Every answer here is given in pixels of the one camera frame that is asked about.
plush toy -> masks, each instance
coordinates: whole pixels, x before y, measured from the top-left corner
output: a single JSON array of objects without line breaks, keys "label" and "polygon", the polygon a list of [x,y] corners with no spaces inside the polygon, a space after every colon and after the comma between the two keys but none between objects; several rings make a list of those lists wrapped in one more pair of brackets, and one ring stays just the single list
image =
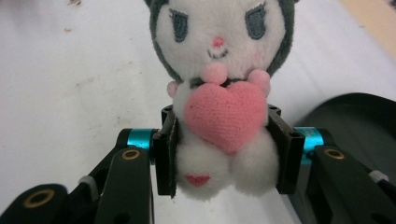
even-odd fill
[{"label": "plush toy", "polygon": [[179,122],[177,184],[206,200],[276,186],[270,76],[290,52],[294,0],[146,0]]}]

